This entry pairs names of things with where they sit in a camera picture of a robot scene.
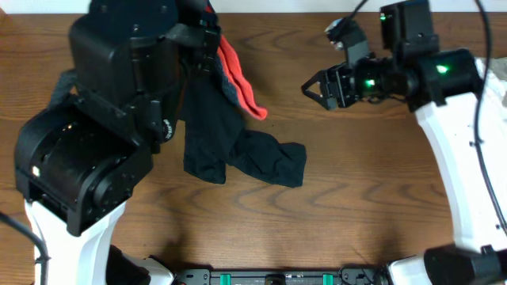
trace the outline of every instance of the white wall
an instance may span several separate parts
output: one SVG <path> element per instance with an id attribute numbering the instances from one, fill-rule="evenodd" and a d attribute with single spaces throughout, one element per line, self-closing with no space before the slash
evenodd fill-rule
<path id="1" fill-rule="evenodd" d="M 349 12 L 360 0 L 211 0 L 223 13 Z M 401 0 L 370 0 L 363 11 Z M 482 0 L 488 11 L 507 12 L 507 0 Z M 85 13 L 90 0 L 0 0 L 6 13 Z M 474 0 L 431 0 L 436 12 L 476 11 Z"/>

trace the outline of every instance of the wooden table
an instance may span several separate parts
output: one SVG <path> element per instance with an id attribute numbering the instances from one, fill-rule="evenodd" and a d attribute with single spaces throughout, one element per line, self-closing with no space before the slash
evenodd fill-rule
<path id="1" fill-rule="evenodd" d="M 340 63 L 322 31 L 344 14 L 224 14 L 257 101 L 269 109 L 249 126 L 281 142 L 307 147 L 302 188 L 272 186 L 237 169 L 225 185 L 183 171 L 184 128 L 154 157 L 137 186 L 112 243 L 126 253 L 154 254 L 175 268 L 339 268 L 382 264 L 452 242 L 444 187 L 425 135 L 395 101 L 327 112 L 299 87 L 317 70 Z M 507 15 L 491 14 L 494 55 L 507 56 Z M 0 19 L 0 210 L 28 222 L 16 191 L 17 132 L 49 100 L 59 73 L 72 67 L 67 31 L 79 15 L 17 15 Z M 361 23 L 380 55 L 376 13 Z M 477 14 L 438 13 L 445 49 L 481 55 Z M 0 283 L 33 280 L 32 246 L 0 225 Z"/>

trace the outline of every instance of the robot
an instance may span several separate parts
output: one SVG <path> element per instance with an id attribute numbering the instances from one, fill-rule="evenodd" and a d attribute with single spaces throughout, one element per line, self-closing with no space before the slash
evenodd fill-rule
<path id="1" fill-rule="evenodd" d="M 335 21 L 326 35 L 347 61 L 318 72 L 302 90 L 328 110 L 402 96 L 436 156 L 452 211 L 453 245 L 381 268 L 176 274 L 154 256 L 135 259 L 110 245 L 134 187 L 153 167 L 152 155 L 173 137 L 187 78 L 210 73 L 220 27 L 205 6 L 93 0 L 88 14 L 72 25 L 75 68 L 63 73 L 49 106 L 21 129 L 15 150 L 16 185 L 33 231 L 25 235 L 36 243 L 35 284 L 423 285 L 507 279 L 504 111 L 492 95 L 495 81 L 486 84 L 468 50 L 440 51 L 428 0 L 381 8 L 388 59 L 369 50 L 353 20 L 360 7 Z M 316 83 L 320 93 L 309 90 Z"/>

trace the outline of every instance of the black cloth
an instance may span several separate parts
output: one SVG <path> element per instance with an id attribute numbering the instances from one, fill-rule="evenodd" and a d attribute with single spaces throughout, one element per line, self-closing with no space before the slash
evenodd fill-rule
<path id="1" fill-rule="evenodd" d="M 226 98 L 216 76 L 189 80 L 181 119 L 185 121 L 184 168 L 204 181 L 223 184 L 232 165 L 270 184 L 303 184 L 306 150 L 279 144 L 271 135 L 245 129 L 245 121 Z"/>

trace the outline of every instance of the green light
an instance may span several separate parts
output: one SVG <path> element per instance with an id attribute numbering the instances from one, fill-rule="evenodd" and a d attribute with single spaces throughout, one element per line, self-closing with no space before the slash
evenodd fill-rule
<path id="1" fill-rule="evenodd" d="M 375 80 L 374 79 L 367 80 L 365 83 L 366 83 L 366 87 L 368 87 L 368 88 L 371 88 L 371 87 L 375 86 Z"/>
<path id="2" fill-rule="evenodd" d="M 446 74 L 449 71 L 448 66 L 436 66 L 436 70 L 438 70 L 438 73 L 440 74 Z"/>

